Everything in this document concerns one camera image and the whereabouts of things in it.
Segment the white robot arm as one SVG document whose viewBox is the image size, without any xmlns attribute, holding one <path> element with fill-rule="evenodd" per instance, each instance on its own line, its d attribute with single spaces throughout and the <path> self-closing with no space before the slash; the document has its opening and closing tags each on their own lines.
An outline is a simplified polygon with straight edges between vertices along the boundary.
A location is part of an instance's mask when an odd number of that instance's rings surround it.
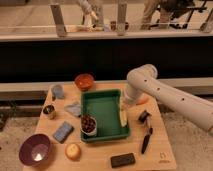
<svg viewBox="0 0 213 171">
<path fill-rule="evenodd" d="M 168 86 L 158 81 L 157 75 L 152 64 L 129 71 L 123 101 L 133 105 L 143 93 L 147 93 L 213 136 L 213 102 Z"/>
</svg>

